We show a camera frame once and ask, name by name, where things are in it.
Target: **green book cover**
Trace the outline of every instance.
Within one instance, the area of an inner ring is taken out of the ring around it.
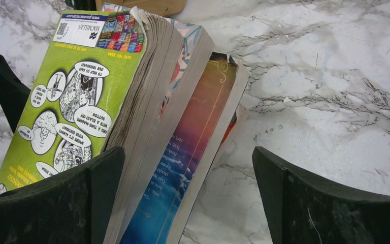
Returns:
[[[0,194],[101,153],[146,42],[129,11],[61,15],[1,166]]]

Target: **qr code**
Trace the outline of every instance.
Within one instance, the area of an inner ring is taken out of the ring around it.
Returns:
[[[65,32],[65,29],[67,28],[67,24],[68,23],[60,23],[59,29],[57,30],[56,35],[63,35],[63,33]]]

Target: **colorful book thumbnail grid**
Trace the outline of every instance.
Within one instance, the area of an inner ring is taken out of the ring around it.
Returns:
[[[140,24],[128,12],[109,17],[97,47],[122,52],[141,52],[144,33]]]

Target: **marble surface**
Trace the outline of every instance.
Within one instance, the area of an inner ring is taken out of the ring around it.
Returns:
[[[65,8],[0,0],[0,54],[28,87]],[[390,195],[390,1],[191,0],[174,18],[203,25],[216,51],[251,72],[241,101],[250,117],[206,179],[180,243],[271,243],[255,146]],[[0,110],[0,164],[11,137]]]

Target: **gradient book cover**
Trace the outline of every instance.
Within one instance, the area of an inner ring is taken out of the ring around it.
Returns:
[[[121,244],[166,243],[171,224],[234,85],[237,65],[213,53]]]

